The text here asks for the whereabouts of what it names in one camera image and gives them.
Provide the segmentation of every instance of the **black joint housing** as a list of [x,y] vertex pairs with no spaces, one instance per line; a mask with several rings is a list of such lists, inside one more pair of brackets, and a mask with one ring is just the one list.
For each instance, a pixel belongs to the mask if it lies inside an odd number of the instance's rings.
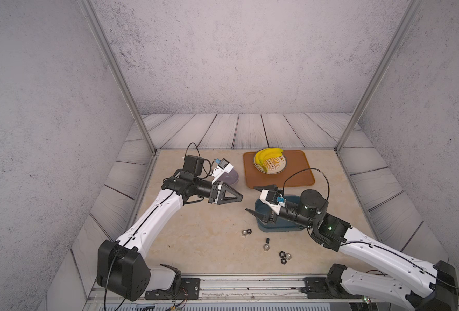
[[98,248],[97,283],[122,297],[135,301],[150,282],[150,269],[138,252],[105,240]]
[[194,155],[185,156],[185,163],[183,165],[183,171],[192,173],[195,176],[200,176],[203,170],[204,158],[197,157]]
[[346,241],[344,235],[348,228],[350,228],[350,223],[326,213],[318,232],[328,240],[325,240],[322,236],[316,234],[315,232],[313,232],[310,237],[323,247],[338,252],[340,245]]
[[304,190],[300,195],[299,213],[306,217],[311,217],[311,215],[316,213],[318,208],[323,206],[327,208],[328,202],[316,190]]
[[344,292],[341,285],[343,271],[347,269],[344,265],[333,264],[326,275],[326,288],[333,297],[340,297],[340,294]]
[[411,291],[406,295],[407,301],[415,310],[457,311],[459,290],[453,287],[459,287],[456,269],[445,261],[439,261],[434,268],[437,270],[437,281],[433,284],[433,292],[423,298]]

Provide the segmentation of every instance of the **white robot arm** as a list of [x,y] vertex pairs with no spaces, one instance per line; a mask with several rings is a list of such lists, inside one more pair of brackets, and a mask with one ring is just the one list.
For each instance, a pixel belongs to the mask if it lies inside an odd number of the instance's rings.
[[[216,159],[212,182],[201,179],[204,158],[186,156],[183,169],[164,180],[157,198],[134,225],[115,242],[104,241],[98,249],[97,282],[131,301],[145,291],[156,289],[179,292],[181,272],[169,266],[147,267],[145,258],[155,238],[170,218],[185,204],[208,198],[209,203],[241,202],[243,196],[221,182],[223,173],[233,169],[226,159]],[[191,196],[201,200],[188,202]]]
[[287,202],[276,185],[255,187],[260,200],[270,207],[264,215],[246,209],[263,223],[283,218],[305,227],[323,247],[358,258],[386,276],[362,273],[334,264],[319,291],[304,288],[317,298],[338,298],[344,293],[391,302],[408,310],[457,310],[459,292],[454,267],[440,261],[436,265],[399,252],[370,238],[348,222],[326,213],[328,201],[316,190],[305,190],[300,203]]

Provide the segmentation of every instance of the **bunch of bananas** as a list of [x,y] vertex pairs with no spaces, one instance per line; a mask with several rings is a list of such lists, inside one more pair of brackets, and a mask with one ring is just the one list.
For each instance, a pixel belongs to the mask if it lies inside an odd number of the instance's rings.
[[267,172],[267,168],[264,165],[264,161],[271,158],[277,158],[283,155],[283,149],[281,148],[266,148],[262,149],[261,151],[257,152],[255,155],[255,163],[260,165],[264,172]]

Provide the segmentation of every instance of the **plate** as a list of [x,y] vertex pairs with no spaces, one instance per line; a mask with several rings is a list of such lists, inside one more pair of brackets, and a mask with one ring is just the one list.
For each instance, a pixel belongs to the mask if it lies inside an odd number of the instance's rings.
[[287,159],[284,155],[281,155],[279,157],[269,158],[263,163],[267,168],[267,172],[265,172],[264,169],[259,164],[255,163],[255,155],[254,155],[254,161],[253,161],[255,168],[257,168],[259,171],[265,174],[277,174],[283,171],[285,167],[287,166]]

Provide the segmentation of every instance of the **brown tray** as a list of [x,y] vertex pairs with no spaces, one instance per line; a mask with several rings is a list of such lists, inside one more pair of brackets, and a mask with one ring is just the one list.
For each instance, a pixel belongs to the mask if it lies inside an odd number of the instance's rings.
[[[254,166],[254,155],[256,152],[245,152],[243,164],[245,166],[245,181],[247,187],[253,189],[255,186],[277,185],[282,187],[285,180],[294,173],[309,168],[306,155],[301,150],[285,150],[283,155],[287,159],[285,169],[277,174],[266,174]],[[303,171],[288,180],[287,187],[312,186],[316,180],[312,171]]]

